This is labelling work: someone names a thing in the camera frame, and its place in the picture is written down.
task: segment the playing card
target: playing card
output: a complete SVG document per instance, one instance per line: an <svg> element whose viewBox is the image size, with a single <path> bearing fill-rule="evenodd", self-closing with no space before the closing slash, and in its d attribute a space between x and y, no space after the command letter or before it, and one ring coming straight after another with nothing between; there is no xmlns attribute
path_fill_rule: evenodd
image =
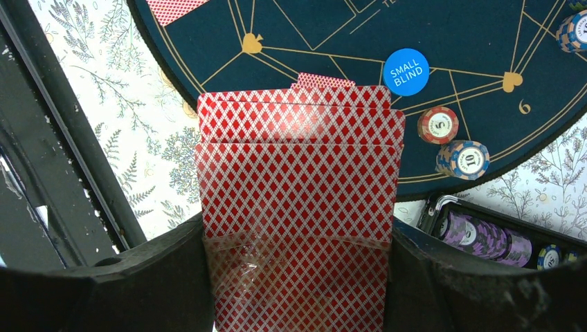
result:
<svg viewBox="0 0 587 332"><path fill-rule="evenodd" d="M219 330L379 330L397 160L376 145L197 145Z"/></svg>
<svg viewBox="0 0 587 332"><path fill-rule="evenodd" d="M161 26L172 23L205 2L207 0L147 0L149 8Z"/></svg>
<svg viewBox="0 0 587 332"><path fill-rule="evenodd" d="M354 86L354 81L344 80L329 76L316 74L299 73L297 87L323 88L323 87L350 87Z"/></svg>
<svg viewBox="0 0 587 332"><path fill-rule="evenodd" d="M219 331L380 331L387 242L263 236L205 239Z"/></svg>
<svg viewBox="0 0 587 332"><path fill-rule="evenodd" d="M385 108L207 100L203 142L391 145L401 151L405 116Z"/></svg>
<svg viewBox="0 0 587 332"><path fill-rule="evenodd" d="M196 146L208 238L272 232L389 241L399 153L386 145Z"/></svg>
<svg viewBox="0 0 587 332"><path fill-rule="evenodd" d="M210 100L234 102L274 102L278 104L315 104L344 107L391 107L391 91L385 86L353 86L346 88L276 89L211 92L201 94L200 105Z"/></svg>

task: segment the purple poker chip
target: purple poker chip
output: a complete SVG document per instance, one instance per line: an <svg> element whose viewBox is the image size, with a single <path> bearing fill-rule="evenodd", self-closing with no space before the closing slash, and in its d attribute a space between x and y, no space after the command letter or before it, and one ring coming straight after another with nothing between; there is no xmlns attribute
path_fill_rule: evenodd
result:
<svg viewBox="0 0 587 332"><path fill-rule="evenodd" d="M490 245L495 241L489 224L476 218L465 221L465 235L459 248L481 258L492 256Z"/></svg>
<svg viewBox="0 0 587 332"><path fill-rule="evenodd" d="M466 216L450 212L440 225L438 239L450 246L458 246L464 237L466 222Z"/></svg>
<svg viewBox="0 0 587 332"><path fill-rule="evenodd" d="M507 237L507 249L505 253L494 261L505 265L524 267L532 256L532 242L513 230L504 230Z"/></svg>
<svg viewBox="0 0 587 332"><path fill-rule="evenodd" d="M489 239L489 250L488 250L488 258L493 259L502 256L505 254L507 250L507 235L505 231L494 225L492 223L488 223L489 229L491 230L491 239Z"/></svg>

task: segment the blue button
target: blue button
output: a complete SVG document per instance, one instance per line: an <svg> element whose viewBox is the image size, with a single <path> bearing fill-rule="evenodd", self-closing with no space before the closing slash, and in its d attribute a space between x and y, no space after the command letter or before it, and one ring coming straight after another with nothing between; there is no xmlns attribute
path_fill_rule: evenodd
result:
<svg viewBox="0 0 587 332"><path fill-rule="evenodd" d="M428 60L417 50L403 48L395 51L383 67L383 81L396 95L419 93L428 83Z"/></svg>

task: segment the gold line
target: gold line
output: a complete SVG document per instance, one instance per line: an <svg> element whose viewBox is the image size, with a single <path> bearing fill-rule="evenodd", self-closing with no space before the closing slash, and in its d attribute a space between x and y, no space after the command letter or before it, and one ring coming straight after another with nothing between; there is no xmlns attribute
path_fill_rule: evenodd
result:
<svg viewBox="0 0 587 332"><path fill-rule="evenodd" d="M440 68L440 67L430 67L430 69L435 69L435 70L437 69L439 71L452 71L454 73L477 75L477 76L487 76L487 77L503 78L503 75L492 75L492 74L484 74L484 73L475 73L473 71L459 71L458 69L449 69L449 68Z"/></svg>
<svg viewBox="0 0 587 332"><path fill-rule="evenodd" d="M561 6L559 7L559 10L557 11L556 14L554 14L554 16L552 17L552 19L550 20L550 23L548 24L548 27L546 28L546 30L550 29L550 26L552 25L552 23L554 22L554 19L557 18L557 15L561 12L561 9L563 9L563 7L565 6L565 3L563 2L561 4ZM536 44L536 46L534 47L534 50L532 51L532 54L530 54L530 57L528 58L528 60L526 61L526 63L524 64L524 67L522 68L522 70L520 71L520 74L524 72L524 70L526 69L526 66L530 63L530 60L532 59L532 57L534 56L534 54L536 53L536 50L538 50L538 46L540 46L540 44L542 43L542 41L544 40L544 37L546 37L546 33L542 34L542 37L540 38L540 40L538 41L538 43Z"/></svg>
<svg viewBox="0 0 587 332"><path fill-rule="evenodd" d="M283 64L281 61L273 58L272 56L269 56L263 52L261 52L261 54L263 54L264 56L268 57L269 59L272 59L274 62L276 62L277 64L280 64L282 66L284 66L285 68L289 69L290 71L293 71L296 75L300 75L300 73L298 73L297 71L293 70L292 68L289 68L288 66L286 66L285 64Z"/></svg>
<svg viewBox="0 0 587 332"><path fill-rule="evenodd" d="M242 24L242 32L246 33L246 28L244 27L244 21L242 20L242 15L240 14L240 6L238 5L238 0L235 0L235 6L237 6L237 11L239 13L240 23Z"/></svg>
<svg viewBox="0 0 587 332"><path fill-rule="evenodd" d="M524 15L524 7L526 0L522 1L522 10L520 11L520 21L518 22L518 32L516 33L516 43L514 44L514 54L512 55L512 64L509 65L509 71L514 70L514 61L516 60L516 51L518 50L518 40L520 39L520 28L522 28L522 18Z"/></svg>
<svg viewBox="0 0 587 332"><path fill-rule="evenodd" d="M319 48L320 46L322 46L322 44L324 44L325 42L327 42L328 39L332 38L332 36L334 36L336 33L338 33L338 31L340 31L342 28L344 28L345 26L347 26L347 24L349 24L356 17L355 12L352 10L352 8L349 6L349 4L345 1L345 4L347 5L347 7L352 12L352 17L348 21L346 21L342 26L340 26L338 29L336 29L332 34L330 34L330 36L326 37L326 39L324 39L320 44L318 44L315 47L312 47L310 45L310 43L306 40L306 38L304 37L304 35L302 35L302 33L298 30L298 27L296 27L296 25L289 19L289 16L287 16L287 14L285 13L285 11L283 11L283 9L281 8L281 6L279 6L279 3L277 3L276 0L273 0L273 3L277 6L277 8L283 14L283 16L285 17L285 19L289 22L289 24L291 24L291 26L293 27L293 29L296 30L296 32L298 33L298 35L300 35L300 37L302 37L302 40L306 43L306 45L308 46L308 48L311 49L311 50L316 50L317 48Z"/></svg>
<svg viewBox="0 0 587 332"><path fill-rule="evenodd" d="M353 12L353 13L355 13L356 12L356 8L353 9L354 8L354 4L353 3L349 4L349 1L350 0L344 0L344 2L346 2L346 4L347 4L348 8L350 8L350 11Z"/></svg>
<svg viewBox="0 0 587 332"><path fill-rule="evenodd" d="M479 89L487 88L488 86L495 85L495 84L499 84L499 83L501 83L501 82L503 82L503 81L497 81L497 82L489 83L489 84L486 84L486 85L477 86L476 88L472 88L472 89L469 89L469 90L466 90L466 91L461 91L461 92L459 93L459 95L463 95L463 94L465 94L465 93L468 93L468 92L471 92L471 91L475 91L475 90L479 90ZM410 106L410 107L408 107L408 108L406 108L406 109L402 109L402 111L407 111L407 110L409 110L409 109L415 109L415 108L417 108L417 107L424 106L424 105L426 105L426 104L431 104L431 103L434 103L434 102L439 102L440 100L444 100L444 99L447 99L447 98L452 98L452 97L455 97L455 95L454 95L454 94L452 94L452 95L446 95L446 96L444 96L444 97L442 97L442 98L438 98L438 99L434 99L434 100L429 100L428 102L423 102L423 103L421 103L421 104L414 105L414 106ZM422 112L423 112L423 111L417 111L417 112L414 112L414 113L409 113L409 114L406 114L406 116L411 116L411 115L413 115L413 114L418 114L418 113L422 113Z"/></svg>
<svg viewBox="0 0 587 332"><path fill-rule="evenodd" d="M341 72L341 74L343 74L343 76L348 80L347 75L345 74L345 72L341 69L341 67L336 63L336 61L334 61L334 58L331 56L328 56L332 62L334 62L334 65L338 68L338 70Z"/></svg>
<svg viewBox="0 0 587 332"><path fill-rule="evenodd" d="M402 178L399 178L398 183L418 183L418 182L427 182L427 181L432 181L432 180L440 180L442 178L448 178L447 175L443 175L441 173L438 173L438 175L440 175L440 176L437 178L425 178L424 180L406 181L406 182L403 182L401 180Z"/></svg>
<svg viewBox="0 0 587 332"><path fill-rule="evenodd" d="M230 59L228 62L226 62L222 67L220 67L220 69L218 69L217 71L215 71L210 77L208 77L205 81L203 81L201 83L202 86L204 86L206 83L208 83L209 80L211 80L214 76L216 76L216 74L220 73L220 71L222 71L222 69L225 69L226 66L228 66L229 64L231 64L233 61L235 61L240 55L242 54L242 51L239 52L238 54L236 54L232 59Z"/></svg>
<svg viewBox="0 0 587 332"><path fill-rule="evenodd" d="M240 46L242 46L242 37L240 37L240 30L238 28L237 19L235 17L235 11L233 10L233 5L231 5L231 0L226 0L226 2L228 2L228 8L231 10L231 15L233 16L233 22L235 24L237 36L239 36L239 43L240 43Z"/></svg>
<svg viewBox="0 0 587 332"><path fill-rule="evenodd" d="M349 0L349 2L351 3L352 7L354 8L354 10L355 10L356 12L358 12L358 13L364 12L364 11L365 11L365 9L369 8L369 7L370 7L370 6L371 6L371 5L372 5L372 4L373 4L375 1L377 1L377 0L373 0L373 1L371 1L371 3L369 3L367 6L365 6L365 8L363 8L363 9L361 9L361 10L359 11L358 9L356 9L356 7L355 7L354 3L352 2L352 0Z"/></svg>
<svg viewBox="0 0 587 332"><path fill-rule="evenodd" d="M322 44L324 44L325 42L328 42L328 39L332 38L332 36L334 36L335 34L337 34L342 28L346 27L347 24L349 24L355 17L356 17L356 15L353 13L352 17L348 21L346 21L340 28L336 29L336 31L334 31L333 33L331 33L330 36L326 37L326 39L324 39L316 47L314 47L314 48L311 47L310 49L311 50L316 50L317 48L319 48L320 46L322 46Z"/></svg>
<svg viewBox="0 0 587 332"><path fill-rule="evenodd" d="M537 26L540 27L540 29L543 29L544 31L546 31L549 35L551 35L553 38L557 38L557 36L554 33L551 33L550 30L546 30L546 28L544 28L543 26L540 25L540 23L535 20L533 17L531 17L530 15L528 15L527 13L524 13L526 15L526 17L528 19L530 19L530 21L534 22ZM583 61L587 62L587 58L585 58L581 53L575 53L575 55L577 57L580 57L581 59L583 59Z"/></svg>
<svg viewBox="0 0 587 332"><path fill-rule="evenodd" d="M256 57L255 55L252 55L252 54L250 54L250 53L245 53L245 54L247 54L247 55L250 55L251 57L253 57L253 58L255 58L255 59L257 59L257 60L261 61L262 63L266 64L267 66L269 66L269 67L271 67L271 68L273 68L273 69L275 69L276 71L278 71L278 72L282 73L283 75L286 75L287 77L291 78L293 81L297 81L297 79L296 79L296 78L294 78L294 77L290 76L289 74L285 73L284 71L280 70L279 68L276 68L276 67L275 67L275 66L273 66L272 64L270 64L270 63L268 63L268 62L266 62L266 61L264 61L264 60L262 60L262 59L260 59L260 58Z"/></svg>
<svg viewBox="0 0 587 332"><path fill-rule="evenodd" d="M544 23L546 23L546 21L548 21L548 17L550 17L550 14L552 14L552 11L554 10L554 8L557 6L557 3L559 2L559 0L557 0L557 2L554 3L554 5L552 5L552 8L550 9L550 11L548 12L548 15L546 15L544 22L541 24L541 26L544 25ZM534 43L534 41L536 40L536 38L538 38L538 35L540 34L540 29L538 29L538 31L536 32L536 34L534 35L534 38L532 38L532 41L530 42L530 45L528 46L528 48L526 48L526 51L524 52L524 54L522 55L522 57L520 58L520 62L518 62L518 65L516 66L516 68L514 69L514 72L518 71L518 68L520 68L520 65L522 64L522 61L524 61L524 57L526 57L526 55L528 54L528 51L532 48L532 44Z"/></svg>
<svg viewBox="0 0 587 332"><path fill-rule="evenodd" d="M403 180L409 180L411 178L430 178L432 176L439 176L439 175L443 175L442 173L432 173L432 174L427 174L427 175L419 175L419 176L407 176L405 178L400 178Z"/></svg>
<svg viewBox="0 0 587 332"><path fill-rule="evenodd" d="M583 87L579 90L579 92L573 98L571 98L571 100L567 103L567 105L565 105L565 107L563 107L560 110L560 112L558 112L555 116L553 116L549 121L547 121L545 124L543 124L542 126L540 126L538 129L534 130L532 133L530 133L526 137L522 138L518 142L517 145L520 145L520 142L523 142L523 141L527 140L530 136L534 136L535 137L537 135L540 135L542 132L544 132L544 130L552 127L553 124L555 122L557 122L560 118L562 118L568 112L569 109L573 108L585 96L586 93L587 93L587 83L585 83L585 85L583 85ZM517 149L514 150L514 151L512 151L512 152L509 152L509 153L505 154L504 156L502 156L502 154L504 154L504 153L508 152L509 150L513 149L517 145L512 145L511 147L508 147L507 149L505 149L505 150L499 152L498 154L496 154L495 157L498 157L498 159L495 159L495 160L499 160L499 158L503 158L505 156L508 156L512 152L516 151Z"/></svg>
<svg viewBox="0 0 587 332"><path fill-rule="evenodd" d="M157 30L159 31L159 34L161 35L161 38L163 39L163 42L165 43L165 45L167 46L167 49L169 50L169 53L171 53L171 56L173 57L173 59L175 60L176 63L179 64L179 60L177 59L177 57L175 56L175 54L173 53L172 47L173 49L175 49L175 46L173 45L173 43L171 42L171 40L168 41L169 36L167 35L167 31L161 27L161 25L159 25L157 23L157 18L155 17L155 14L153 13L153 11L151 10L151 8L149 8L149 11L151 12L151 15L153 16L153 20L155 21L155 26L157 27ZM206 92L206 90L204 89L203 86L197 86L192 80L190 80L190 77L198 84L200 85L200 83L198 82L198 80L196 80L196 78L194 77L194 75L190 72L190 74L187 74L186 71L181 67L181 65L179 64L179 70L188 78L188 81L190 81L190 83L192 84L192 86L194 87L194 89L196 89L196 91L198 91L199 93Z"/></svg>
<svg viewBox="0 0 587 332"><path fill-rule="evenodd" d="M460 106L460 100L458 99L458 92L457 87L455 86L455 80L453 80L453 72L449 71L449 76L451 77L451 83L453 84L453 90L455 91L455 97L457 100L457 105L459 106L460 116L462 117L462 123L464 124L464 130L467 131L467 137L471 140L471 134L469 133L469 127L467 126L467 121L464 119L464 113L462 112L462 107Z"/></svg>
<svg viewBox="0 0 587 332"><path fill-rule="evenodd" d="M359 29L360 27L362 27L363 24L367 23L367 21L369 21L370 19L372 19L375 15L379 14L379 12L381 12L381 9L378 9L376 12L373 13L373 15L369 16L365 21L363 21L363 23L359 24L355 29L353 29L353 31L351 31L349 33L349 35L352 35L353 32L355 32L357 29Z"/></svg>
<svg viewBox="0 0 587 332"><path fill-rule="evenodd" d="M502 90L502 89L503 89L503 88L500 86L499 88L495 88L495 89L492 89L492 90L484 91L484 92L482 92L482 93L477 93L477 94L475 94L475 95L470 95L470 96L467 96L467 97L465 97L465 98L460 98L460 100L461 100L461 101L463 101L463 100L468 100L468 99L471 99L471 98L479 97L480 95L487 95L488 93L492 93L492 92L495 92L495 91L497 91L497 90ZM440 104L440 105L437 105L437 106L446 106L446 105L448 105L448 104L452 104L452 103L454 103L454 101L445 102L444 104ZM423 109L423 110L421 110L421 111L416 111L416 112L408 113L408 114L406 114L406 116L413 116L413 115L415 115L415 114L423 113L425 110L426 110L426 109Z"/></svg>
<svg viewBox="0 0 587 332"><path fill-rule="evenodd" d="M293 29L298 33L298 35L300 35L300 37L302 37L302 40L306 43L306 45L308 45L308 48L311 49L310 43L308 43L308 41L304 38L304 35L302 35L302 33L298 30L298 28L294 25L294 23L289 19L289 16L287 16L287 14L283 11L283 9L281 9L281 6L279 6L279 3L277 3L276 0L273 0L273 3L277 6L279 11L283 14L285 19L289 22L289 24L291 24L291 26L293 26Z"/></svg>
<svg viewBox="0 0 587 332"><path fill-rule="evenodd" d="M379 73L379 85L381 85L381 80L383 79L383 66L385 64L381 64L381 72Z"/></svg>
<svg viewBox="0 0 587 332"><path fill-rule="evenodd" d="M249 31L250 33L253 33L253 19L254 18L255 18L255 0L253 0L253 11L251 13L251 31Z"/></svg>
<svg viewBox="0 0 587 332"><path fill-rule="evenodd" d="M546 31L547 33L550 33L551 36L553 36L554 38L556 38L557 36L554 35L554 33L551 33L549 30L546 30L546 28L544 28L542 26L542 24L540 24L540 22L538 22L537 20L535 20L533 17L531 17L530 15L528 15L526 12L524 12L524 15L532 22L534 22L540 29Z"/></svg>
<svg viewBox="0 0 587 332"><path fill-rule="evenodd" d="M396 100L392 101L391 104L389 105L389 107L393 106L393 104L398 102L400 99L401 99L401 96L399 96Z"/></svg>
<svg viewBox="0 0 587 332"><path fill-rule="evenodd" d="M271 47L271 46L263 46L263 48L267 48L268 50L283 50L285 52L305 53L305 54L312 54L312 55L323 55L325 57L340 57L341 59L369 61L369 62L377 62L379 64L385 64L385 61L375 60L375 59L366 59L364 57L348 57L346 55L336 55L336 54L321 53L321 52L310 52L309 50L292 50L291 48L281 48L281 47Z"/></svg>

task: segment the red poker chip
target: red poker chip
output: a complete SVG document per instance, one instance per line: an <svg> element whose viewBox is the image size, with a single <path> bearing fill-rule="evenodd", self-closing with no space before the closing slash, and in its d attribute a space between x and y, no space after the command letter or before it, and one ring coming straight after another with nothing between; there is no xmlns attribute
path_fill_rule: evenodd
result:
<svg viewBox="0 0 587 332"><path fill-rule="evenodd" d="M459 121L455 112L444 106L426 110L418 120L418 135L433 144L447 144L457 136Z"/></svg>

